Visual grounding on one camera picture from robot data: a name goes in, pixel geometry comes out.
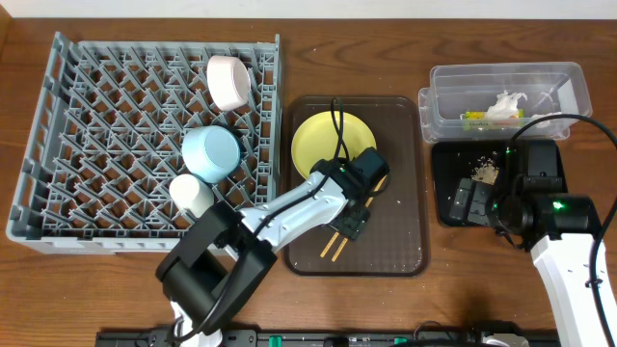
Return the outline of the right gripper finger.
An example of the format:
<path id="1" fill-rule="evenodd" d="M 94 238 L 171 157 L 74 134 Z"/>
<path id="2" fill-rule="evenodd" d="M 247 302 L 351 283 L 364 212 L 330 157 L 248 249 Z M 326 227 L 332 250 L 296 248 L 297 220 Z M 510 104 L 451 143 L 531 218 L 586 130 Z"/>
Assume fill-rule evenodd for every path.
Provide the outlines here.
<path id="1" fill-rule="evenodd" d="M 492 195 L 494 188 L 491 184 L 475 181 L 469 205 L 468 221 L 481 226 L 491 224 L 489 213 L 493 209 Z"/>
<path id="2" fill-rule="evenodd" d="M 462 178 L 455 190 L 449 217 L 455 221 L 465 221 L 469 215 L 472 202 L 474 181 L 469 178 Z"/>

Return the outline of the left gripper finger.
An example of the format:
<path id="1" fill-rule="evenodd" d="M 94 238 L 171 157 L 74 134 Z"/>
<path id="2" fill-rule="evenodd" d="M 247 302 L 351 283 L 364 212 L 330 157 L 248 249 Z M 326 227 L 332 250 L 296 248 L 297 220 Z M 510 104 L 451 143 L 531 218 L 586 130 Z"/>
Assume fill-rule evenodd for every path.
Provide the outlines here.
<path id="1" fill-rule="evenodd" d="M 369 218 L 370 211 L 364 204 L 357 204 L 348 208 L 344 216 L 345 237 L 356 241 L 363 233 Z"/>
<path id="2" fill-rule="evenodd" d="M 339 215 L 328 223 L 328 226 L 343 237 L 352 237 L 355 234 L 353 212 L 349 209 L 343 209 Z"/>

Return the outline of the wooden chopstick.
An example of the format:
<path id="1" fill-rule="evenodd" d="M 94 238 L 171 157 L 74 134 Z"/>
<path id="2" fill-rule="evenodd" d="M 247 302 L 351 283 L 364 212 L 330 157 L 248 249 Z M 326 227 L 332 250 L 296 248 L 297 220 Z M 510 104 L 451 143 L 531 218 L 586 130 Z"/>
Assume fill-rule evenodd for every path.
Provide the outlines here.
<path id="1" fill-rule="evenodd" d="M 334 242 L 336 241 L 336 239 L 338 238 L 339 233 L 335 232 L 332 236 L 332 238 L 328 241 L 328 243 L 326 244 L 326 246 L 324 247 L 324 249 L 322 250 L 320 257 L 325 257 L 326 254 L 328 253 L 328 251 L 330 250 L 330 248 L 332 247 L 332 245 L 334 244 Z"/>
<path id="2" fill-rule="evenodd" d="M 358 198 L 357 200 L 353 200 L 350 207 L 353 207 L 357 204 L 364 204 L 370 211 L 371 203 L 377 196 L 383 193 L 384 185 L 388 182 L 388 179 L 389 179 L 389 176 L 386 174 L 384 177 L 380 179 L 380 181 L 374 187 L 371 188 L 370 191 L 365 192 L 365 196 L 362 196 Z M 331 258 L 332 262 L 336 262 L 338 260 L 340 254 L 343 252 L 344 248 L 347 246 L 349 242 L 354 242 L 346 237 L 343 237 L 340 234 L 336 240 L 339 240 L 340 243 L 335 249 L 335 252 Z"/>

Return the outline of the rice and food scraps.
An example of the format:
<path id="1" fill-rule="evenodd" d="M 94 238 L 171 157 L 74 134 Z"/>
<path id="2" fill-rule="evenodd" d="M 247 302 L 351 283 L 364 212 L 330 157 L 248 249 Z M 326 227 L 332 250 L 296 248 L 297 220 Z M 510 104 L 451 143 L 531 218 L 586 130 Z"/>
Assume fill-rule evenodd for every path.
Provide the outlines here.
<path id="1" fill-rule="evenodd" d="M 480 155 L 470 171 L 470 179 L 494 185 L 499 173 L 498 154 L 496 151 Z"/>

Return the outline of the yellow plate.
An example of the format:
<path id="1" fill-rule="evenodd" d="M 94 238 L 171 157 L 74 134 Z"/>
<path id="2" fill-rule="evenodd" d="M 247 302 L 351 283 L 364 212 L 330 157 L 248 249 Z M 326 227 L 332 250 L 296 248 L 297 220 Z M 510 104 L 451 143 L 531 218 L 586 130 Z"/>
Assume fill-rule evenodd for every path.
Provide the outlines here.
<path id="1" fill-rule="evenodd" d="M 321 159 L 333 158 L 337 144 L 332 115 L 329 111 L 309 117 L 295 131 L 292 144 L 292 161 L 298 173 L 308 178 L 314 164 Z M 343 142 L 351 159 L 368 147 L 377 147 L 370 128 L 352 114 L 343 114 Z"/>

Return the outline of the white tissue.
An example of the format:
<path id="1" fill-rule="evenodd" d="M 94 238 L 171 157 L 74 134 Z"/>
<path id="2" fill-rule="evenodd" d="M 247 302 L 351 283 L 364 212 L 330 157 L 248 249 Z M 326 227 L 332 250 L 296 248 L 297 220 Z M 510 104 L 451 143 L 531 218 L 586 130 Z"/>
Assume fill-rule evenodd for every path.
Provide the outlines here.
<path id="1" fill-rule="evenodd" d="M 527 100 L 525 93 L 508 93 L 504 91 L 496 96 L 496 104 L 490 106 L 485 113 L 486 120 L 517 119 L 522 115 L 518 107 L 520 99 Z"/>

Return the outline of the green yellow snack wrapper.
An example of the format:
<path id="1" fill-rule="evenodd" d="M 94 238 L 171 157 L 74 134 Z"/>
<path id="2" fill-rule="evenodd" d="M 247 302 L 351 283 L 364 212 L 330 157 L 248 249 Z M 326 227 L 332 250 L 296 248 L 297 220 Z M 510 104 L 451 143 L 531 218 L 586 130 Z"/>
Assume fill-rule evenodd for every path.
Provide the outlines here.
<path id="1" fill-rule="evenodd" d="M 484 112 L 466 111 L 460 115 L 463 128 L 468 131 L 472 129 L 480 130 L 504 130 L 521 126 L 523 124 L 524 111 Z"/>

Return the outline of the light blue bowl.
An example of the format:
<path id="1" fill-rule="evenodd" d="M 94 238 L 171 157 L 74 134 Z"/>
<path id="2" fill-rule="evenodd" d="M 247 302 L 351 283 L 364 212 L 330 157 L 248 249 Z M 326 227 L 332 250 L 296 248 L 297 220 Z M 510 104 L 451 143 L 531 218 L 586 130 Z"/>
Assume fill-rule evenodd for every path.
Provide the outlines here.
<path id="1" fill-rule="evenodd" d="M 181 145 L 182 159 L 189 172 L 215 184 L 231 174 L 240 163 L 235 136 L 219 125 L 188 130 Z"/>

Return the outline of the white cup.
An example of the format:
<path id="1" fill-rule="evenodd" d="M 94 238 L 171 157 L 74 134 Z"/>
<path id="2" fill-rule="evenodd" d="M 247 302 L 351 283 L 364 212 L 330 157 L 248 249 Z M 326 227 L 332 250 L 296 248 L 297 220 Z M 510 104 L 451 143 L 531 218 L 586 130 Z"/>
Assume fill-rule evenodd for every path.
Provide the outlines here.
<path id="1" fill-rule="evenodd" d="M 212 190 L 192 174 L 184 173 L 175 177 L 169 187 L 175 205 L 199 218 L 214 204 Z"/>

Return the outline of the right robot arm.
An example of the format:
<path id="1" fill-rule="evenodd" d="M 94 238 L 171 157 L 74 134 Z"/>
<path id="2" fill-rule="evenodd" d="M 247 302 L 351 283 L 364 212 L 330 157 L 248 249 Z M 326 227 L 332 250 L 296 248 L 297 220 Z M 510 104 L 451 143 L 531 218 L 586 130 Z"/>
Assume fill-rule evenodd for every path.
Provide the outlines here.
<path id="1" fill-rule="evenodd" d="M 562 345 L 614 345 L 616 300 L 594 203 L 569 194 L 555 142 L 493 147 L 485 166 L 495 182 L 459 179 L 450 218 L 520 237 L 547 290 Z"/>

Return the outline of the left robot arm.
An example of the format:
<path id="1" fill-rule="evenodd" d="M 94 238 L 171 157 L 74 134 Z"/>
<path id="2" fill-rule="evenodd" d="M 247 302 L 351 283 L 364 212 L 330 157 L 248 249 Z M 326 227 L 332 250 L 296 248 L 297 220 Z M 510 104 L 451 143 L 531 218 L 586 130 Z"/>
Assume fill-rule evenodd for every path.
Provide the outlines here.
<path id="1" fill-rule="evenodd" d="M 366 204 L 388 174 L 369 147 L 351 161 L 318 161 L 304 183 L 256 207 L 210 206 L 155 272 L 176 312 L 169 343 L 204 345 L 248 302 L 278 251 L 305 232 L 330 225 L 357 239 L 370 217 Z"/>

